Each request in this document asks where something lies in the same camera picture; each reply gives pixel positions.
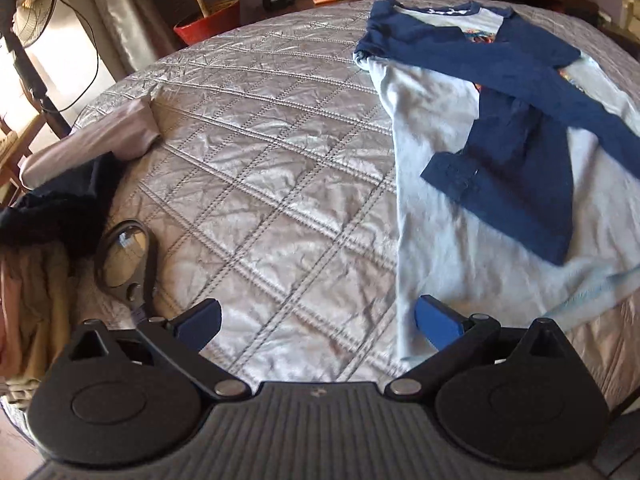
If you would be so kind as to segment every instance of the curtain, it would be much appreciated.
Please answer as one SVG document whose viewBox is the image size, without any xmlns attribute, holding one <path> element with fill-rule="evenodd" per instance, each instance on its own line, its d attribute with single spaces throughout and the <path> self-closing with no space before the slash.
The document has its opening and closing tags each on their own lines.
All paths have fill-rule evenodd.
<svg viewBox="0 0 640 480">
<path fill-rule="evenodd" d="M 120 59 L 136 72 L 180 48 L 151 0 L 95 0 Z"/>
</svg>

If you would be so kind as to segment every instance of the electric fan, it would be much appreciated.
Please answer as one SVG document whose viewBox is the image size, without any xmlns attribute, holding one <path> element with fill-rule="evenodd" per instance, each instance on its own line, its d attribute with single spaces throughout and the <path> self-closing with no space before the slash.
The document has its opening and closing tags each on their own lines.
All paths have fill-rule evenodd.
<svg viewBox="0 0 640 480">
<path fill-rule="evenodd" d="M 53 15 L 56 0 L 0 0 L 0 38 L 14 58 L 14 67 L 33 99 L 40 104 L 59 130 L 69 133 L 71 128 L 47 96 L 47 86 L 33 66 L 24 49 L 43 33 Z"/>
</svg>

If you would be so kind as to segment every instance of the magnifying glass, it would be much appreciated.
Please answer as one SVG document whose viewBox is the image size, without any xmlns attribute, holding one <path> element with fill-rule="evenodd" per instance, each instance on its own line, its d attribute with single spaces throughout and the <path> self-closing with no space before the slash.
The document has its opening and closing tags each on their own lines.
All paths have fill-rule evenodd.
<svg viewBox="0 0 640 480">
<path fill-rule="evenodd" d="M 95 283 L 101 291 L 127 305 L 138 324 L 155 316 L 153 290 L 158 266 L 158 242 L 135 219 L 111 229 L 95 253 Z"/>
</svg>

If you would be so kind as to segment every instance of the power cord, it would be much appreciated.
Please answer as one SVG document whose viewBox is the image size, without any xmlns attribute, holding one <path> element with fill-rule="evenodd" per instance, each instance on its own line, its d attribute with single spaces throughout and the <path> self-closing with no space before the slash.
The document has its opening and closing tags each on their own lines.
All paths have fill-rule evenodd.
<svg viewBox="0 0 640 480">
<path fill-rule="evenodd" d="M 58 113 L 58 112 L 66 112 L 73 105 L 75 105 L 80 99 L 82 99 L 82 96 L 84 96 L 84 94 L 86 94 L 89 91 L 89 88 L 91 88 L 91 86 L 95 83 L 95 80 L 98 79 L 98 72 L 100 72 L 100 55 L 98 54 L 98 47 L 97 47 L 97 45 L 95 43 L 94 28 L 91 26 L 91 23 L 89 23 L 89 20 L 85 18 L 84 14 L 82 12 L 80 12 L 79 10 L 77 10 L 73 5 L 71 5 L 69 2 L 67 2 L 65 0 L 60 0 L 60 2 L 65 4 L 67 7 L 69 7 L 69 9 L 71 9 L 80 18 L 82 18 L 82 20 L 87 24 L 87 27 L 89 27 L 89 31 L 91 32 L 91 42 L 92 42 L 92 44 L 94 46 L 94 49 L 95 49 L 95 74 L 94 74 L 94 78 L 91 79 L 91 82 L 89 83 L 87 88 L 85 88 L 84 91 L 78 96 L 78 98 L 75 101 L 73 101 L 66 108 L 63 108 L 62 110 L 47 110 L 45 107 L 42 107 L 42 109 L 45 112 L 48 112 L 50 114 L 55 114 L 55 113 Z"/>
</svg>

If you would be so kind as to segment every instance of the silver quilted bedspread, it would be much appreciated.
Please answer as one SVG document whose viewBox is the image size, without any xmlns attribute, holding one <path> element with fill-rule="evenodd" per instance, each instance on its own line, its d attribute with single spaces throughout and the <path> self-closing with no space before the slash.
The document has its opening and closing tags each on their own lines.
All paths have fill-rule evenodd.
<svg viewBox="0 0 640 480">
<path fill-rule="evenodd" d="M 382 386 L 403 370 L 393 355 L 391 122 L 351 60 L 370 6 L 320 7 L 212 38 L 120 82 L 78 121 L 153 96 L 162 142 L 130 167 L 110 226 L 138 218 L 158 237 L 161 314 L 220 301 L 222 331 L 203 355 L 254 387 Z M 640 65 L 612 41 L 579 20 L 515 7 L 590 54 L 640 106 Z M 90 266 L 83 272 L 78 319 L 128 326 Z M 636 304 L 640 295 L 570 334 L 611 406 L 640 385 Z"/>
</svg>

